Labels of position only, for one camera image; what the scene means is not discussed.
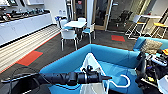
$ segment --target red carpet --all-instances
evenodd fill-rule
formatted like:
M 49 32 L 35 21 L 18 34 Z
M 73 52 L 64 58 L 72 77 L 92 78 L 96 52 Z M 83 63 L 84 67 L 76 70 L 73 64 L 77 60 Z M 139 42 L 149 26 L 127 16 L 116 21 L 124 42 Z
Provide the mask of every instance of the red carpet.
M 117 35 L 111 35 L 111 39 L 115 41 L 122 41 L 125 42 L 125 39 L 123 36 L 117 36 Z
M 35 61 L 39 56 L 41 56 L 43 53 L 42 52 L 37 52 L 37 51 L 32 51 L 26 56 L 24 56 L 22 59 L 17 61 L 17 64 L 25 65 L 28 66 L 30 65 L 33 61 Z

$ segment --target wire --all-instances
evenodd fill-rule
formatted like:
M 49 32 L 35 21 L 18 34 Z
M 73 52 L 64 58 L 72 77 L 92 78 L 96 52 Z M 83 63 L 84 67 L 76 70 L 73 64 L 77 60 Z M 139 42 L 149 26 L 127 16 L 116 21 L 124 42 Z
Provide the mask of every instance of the wire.
M 67 88 L 67 87 L 64 87 L 64 86 L 61 86 L 61 85 L 55 85 L 55 86 L 59 86 L 59 87 L 62 87 L 62 88 L 68 89 L 68 90 L 76 90 L 77 88 L 79 88 L 81 86 L 81 84 L 79 84 L 78 87 L 76 87 L 74 89 L 70 89 L 70 88 Z
M 47 83 L 52 84 L 50 81 L 48 81 L 43 75 L 41 75 L 41 74 L 40 74 L 39 72 L 37 72 L 36 70 L 34 70 L 34 69 L 30 68 L 30 67 L 27 67 L 27 66 L 25 66 L 25 67 L 20 67 L 20 68 L 16 69 L 16 70 L 12 73 L 12 75 L 11 75 L 9 94 L 12 94 L 12 79 L 13 79 L 13 76 L 14 76 L 15 72 L 18 71 L 18 70 L 20 70 L 20 69 L 24 69 L 24 68 L 28 68 L 28 69 L 30 69 L 30 70 L 33 70 L 35 73 L 39 74 Z M 39 84 L 39 82 L 37 81 L 37 79 L 33 79 L 33 80 L 36 82 L 36 84 L 37 84 L 38 87 L 39 87 L 39 89 L 36 91 L 36 93 L 37 93 L 37 92 L 39 92 L 39 90 L 40 90 L 40 84 Z M 64 86 L 61 86 L 61 85 L 56 85 L 56 84 L 52 84 L 52 85 L 55 85 L 55 86 L 58 86 L 58 87 L 62 87 L 62 88 L 68 89 L 68 90 L 76 90 L 77 88 L 79 88 L 79 87 L 81 86 L 81 84 L 79 84 L 78 87 L 76 87 L 76 88 L 74 88 L 74 89 L 70 89 L 70 88 L 67 88 L 67 87 L 64 87 Z
M 50 81 L 48 81 L 43 75 L 40 74 L 40 76 L 49 84 L 52 84 Z M 52 85 L 55 85 L 55 86 L 58 86 L 58 87 L 62 87 L 62 88 L 65 88 L 65 89 L 68 89 L 68 90 L 76 90 L 77 88 L 79 88 L 81 86 L 81 84 L 79 84 L 78 87 L 74 88 L 74 89 L 70 89 L 70 88 L 67 88 L 67 87 L 64 87 L 64 86 L 61 86 L 61 85 L 56 85 L 56 84 L 52 84 Z
M 39 74 L 39 72 L 37 72 L 36 70 L 34 70 L 34 69 L 30 68 L 30 67 L 27 67 L 27 66 L 17 68 L 17 69 L 12 73 L 11 78 L 10 78 L 9 94 L 12 94 L 12 79 L 13 79 L 14 73 L 15 73 L 17 70 L 24 69 L 24 68 L 31 69 L 31 70 L 33 70 L 35 73 Z M 36 83 L 37 83 L 37 85 L 38 85 L 38 87 L 39 87 L 39 89 L 36 91 L 36 93 L 37 93 L 37 92 L 39 92 L 39 90 L 40 90 L 40 85 L 39 85 L 38 82 L 36 82 Z

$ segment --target wall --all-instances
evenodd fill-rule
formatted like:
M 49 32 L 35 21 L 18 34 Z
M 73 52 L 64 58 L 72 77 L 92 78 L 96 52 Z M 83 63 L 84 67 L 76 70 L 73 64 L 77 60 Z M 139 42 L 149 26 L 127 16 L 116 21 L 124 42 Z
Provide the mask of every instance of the wall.
M 50 10 L 54 24 L 56 24 L 56 16 L 67 17 L 67 7 L 65 0 L 44 0 L 44 8 Z
M 6 12 L 11 13 L 12 10 L 15 10 L 17 12 L 19 12 L 19 9 L 22 10 L 22 12 L 26 12 L 27 10 L 31 11 L 32 9 L 44 9 L 44 5 L 26 5 L 26 0 L 23 0 L 25 3 L 25 7 L 23 7 L 20 3 L 20 0 L 16 0 L 18 6 L 10 6 L 10 7 L 5 7 L 7 10 Z

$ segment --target door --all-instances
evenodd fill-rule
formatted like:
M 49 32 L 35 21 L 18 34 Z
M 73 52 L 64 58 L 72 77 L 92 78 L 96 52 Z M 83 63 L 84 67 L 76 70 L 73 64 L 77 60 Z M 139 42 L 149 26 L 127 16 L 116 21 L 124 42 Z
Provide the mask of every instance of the door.
M 132 2 L 133 0 L 113 0 L 107 30 L 125 32 L 126 21 L 132 14 Z
M 95 29 L 106 29 L 110 4 L 112 2 L 113 0 L 94 0 L 92 23 L 95 23 Z
M 73 20 L 77 21 L 79 17 L 86 18 L 86 6 L 87 6 L 87 0 L 72 0 L 72 18 Z

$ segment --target chair leg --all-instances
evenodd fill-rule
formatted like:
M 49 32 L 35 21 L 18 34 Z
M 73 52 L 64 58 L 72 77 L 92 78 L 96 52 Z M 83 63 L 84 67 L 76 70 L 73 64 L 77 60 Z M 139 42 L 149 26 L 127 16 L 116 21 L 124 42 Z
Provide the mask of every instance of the chair leg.
M 79 41 L 82 41 L 82 35 L 83 35 L 83 32 L 82 32 L 82 34 L 81 34 L 81 38 L 80 38 L 80 40 L 79 40 Z
M 134 26 L 134 28 L 132 29 L 131 33 L 130 33 L 129 36 L 128 36 L 128 39 L 135 39 L 135 38 L 130 38 L 130 37 L 131 37 L 132 33 L 134 32 L 134 30 L 136 29 L 136 27 L 137 27 L 137 24 L 136 24 L 136 25 Z
M 157 33 L 157 31 L 159 30 L 159 28 L 160 28 L 160 27 L 158 27 L 158 28 L 155 30 L 155 32 L 152 34 L 151 37 L 153 37 L 153 36 L 155 35 L 155 33 Z
M 165 30 L 163 32 L 163 35 L 161 36 L 161 39 L 164 37 L 164 34 L 166 33 L 166 31 L 167 31 L 167 27 L 165 27 Z
M 90 33 L 89 33 L 89 41 L 90 41 L 90 44 L 91 44 L 91 35 L 90 35 Z
M 76 39 L 77 39 L 77 44 L 78 44 L 78 43 L 79 43 L 79 41 L 78 41 L 78 40 L 79 40 L 78 37 L 76 37 Z
M 64 50 L 64 39 L 61 39 L 62 51 Z
M 95 31 L 93 31 L 94 32 L 94 39 L 96 39 L 96 36 L 95 36 Z
M 75 49 L 77 50 L 76 39 L 74 39 L 74 41 L 75 41 Z
M 125 35 L 129 35 L 128 32 L 131 31 L 130 29 L 131 29 L 132 25 L 128 28 L 127 32 L 125 32 Z

